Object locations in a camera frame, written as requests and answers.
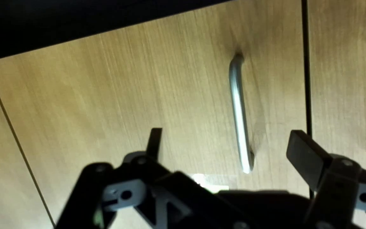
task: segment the wooden cabinet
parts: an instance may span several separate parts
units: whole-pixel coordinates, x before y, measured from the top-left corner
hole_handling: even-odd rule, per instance
[[[309,1],[309,22],[314,139],[366,168],[366,1]]]
[[[0,97],[55,219],[82,171],[119,165],[163,127],[161,162],[211,191],[308,187],[286,159],[306,129],[300,1],[238,0],[0,60]],[[243,80],[256,168],[243,174],[229,64]],[[124,211],[117,226],[145,228]]]
[[[0,228],[48,229],[53,224],[0,107]]]

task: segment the cabinet handle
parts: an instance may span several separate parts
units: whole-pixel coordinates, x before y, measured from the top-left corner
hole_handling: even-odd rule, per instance
[[[233,112],[236,121],[237,144],[239,150],[239,159],[245,173],[250,173],[255,167],[255,154],[250,150],[248,130],[243,95],[242,65],[245,62],[243,55],[236,55],[231,64],[231,89],[233,99]]]

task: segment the cabinet door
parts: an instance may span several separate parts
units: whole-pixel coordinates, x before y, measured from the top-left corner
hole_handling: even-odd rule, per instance
[[[309,18],[314,139],[366,168],[366,1],[309,1]]]
[[[306,129],[299,1],[239,0],[0,60],[0,95],[55,219],[92,162],[119,165],[163,127],[161,162],[211,191],[308,187],[286,159]],[[256,168],[237,153],[229,64]],[[133,211],[116,225],[144,226]]]
[[[0,107],[0,228],[53,228]]]

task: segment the metal handle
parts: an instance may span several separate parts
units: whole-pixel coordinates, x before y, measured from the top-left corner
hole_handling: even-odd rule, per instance
[[[233,111],[237,131],[237,143],[239,150],[239,158],[245,173],[250,173],[255,167],[255,154],[250,150],[248,144],[248,130],[245,107],[245,95],[242,87],[242,65],[245,57],[242,55],[236,55],[231,64],[231,89],[233,99]]]

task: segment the wood grain surface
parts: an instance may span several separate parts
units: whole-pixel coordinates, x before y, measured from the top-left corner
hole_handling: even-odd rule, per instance
[[[366,168],[366,1],[309,3],[314,139]]]
[[[0,108],[0,228],[48,229],[51,226]]]
[[[300,1],[238,0],[0,60],[0,95],[55,219],[92,162],[119,165],[163,127],[161,162],[211,191],[307,195],[286,159],[306,129]],[[243,80],[256,169],[242,174],[229,62]],[[147,228],[133,210],[121,228]]]

